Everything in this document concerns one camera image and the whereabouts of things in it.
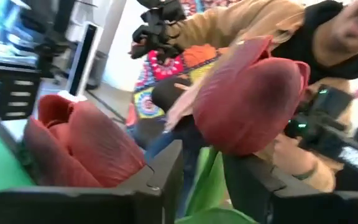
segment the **tan jacket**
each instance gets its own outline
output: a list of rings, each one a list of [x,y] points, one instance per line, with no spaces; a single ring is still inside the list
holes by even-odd
[[[222,63],[230,55],[236,43],[257,36],[272,35],[272,49],[284,43],[303,24],[305,8],[289,0],[242,0],[229,8],[216,7],[202,14],[195,14],[186,21],[169,27],[168,34],[179,37],[172,41],[183,48],[192,45],[211,44],[213,47],[228,47],[229,50],[216,63]],[[191,114],[191,104],[205,77],[203,76],[177,100],[172,110],[183,116]],[[349,82],[340,78],[325,78],[310,86],[316,91],[320,84],[325,83],[350,92]],[[350,124],[350,112],[346,111],[340,120]],[[266,150],[257,156],[271,161],[272,150]],[[316,156],[318,166],[316,172],[304,180],[316,189],[329,192],[335,187],[334,173],[342,169],[338,164],[323,156]]]

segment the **person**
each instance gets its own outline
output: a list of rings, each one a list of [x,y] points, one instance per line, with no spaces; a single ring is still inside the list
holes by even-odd
[[[167,27],[167,34],[177,35],[176,39],[170,40],[170,44],[177,44],[183,49],[204,44],[216,48],[230,46],[217,64],[225,60],[225,56],[236,48],[238,42],[272,35],[271,50],[274,57],[298,60],[310,66],[311,93],[322,83],[350,92],[349,80],[358,78],[358,0],[346,7],[336,1],[323,1],[304,7],[289,0],[242,0],[227,8],[216,7],[195,14]],[[182,138],[183,150],[186,147],[196,149],[206,144],[200,141],[201,135],[187,134],[186,138],[183,135],[190,133],[188,131],[181,131],[177,136],[173,133],[182,118],[191,116],[195,96],[210,74],[207,72],[192,86],[186,87],[167,111],[164,134]],[[341,121],[349,124],[349,119],[350,113],[347,110]],[[190,126],[191,130],[196,130],[194,125]],[[163,143],[158,140],[154,142],[150,146],[153,147],[151,153],[158,153],[158,147],[163,146]],[[304,151],[296,144],[296,140],[280,134],[270,147],[257,153],[257,156],[318,190],[334,190],[334,173],[341,165]]]

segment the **blue jeans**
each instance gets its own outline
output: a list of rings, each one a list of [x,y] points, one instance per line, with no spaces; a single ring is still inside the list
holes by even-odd
[[[148,146],[145,159],[147,162],[150,162],[158,153],[176,139],[182,140],[183,147],[183,187],[177,210],[177,218],[181,218],[185,216],[188,196],[194,184],[200,149],[207,146],[203,136],[194,123],[189,124],[180,131],[163,133]]]

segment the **floor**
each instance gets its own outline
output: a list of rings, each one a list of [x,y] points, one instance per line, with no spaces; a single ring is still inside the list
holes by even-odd
[[[48,95],[48,94],[57,94],[59,91],[65,89],[65,80],[61,80],[59,84],[53,82],[53,80],[44,80],[41,84],[41,88],[39,90],[39,96]],[[93,102],[103,113],[109,116],[113,120],[120,120],[125,118],[127,115],[127,107],[131,100],[132,93],[121,91],[116,88],[113,88],[105,83],[102,83],[100,88],[97,90],[91,90],[91,94],[85,93],[85,97],[88,100]],[[118,113],[118,115],[114,114],[112,111],[108,110],[103,102],[107,104],[107,106],[111,107],[114,111]],[[15,139],[19,140],[22,137],[23,129],[26,124],[26,119],[15,120],[15,121],[3,121],[3,125],[11,132]],[[122,123],[117,122],[120,127],[124,128]]]

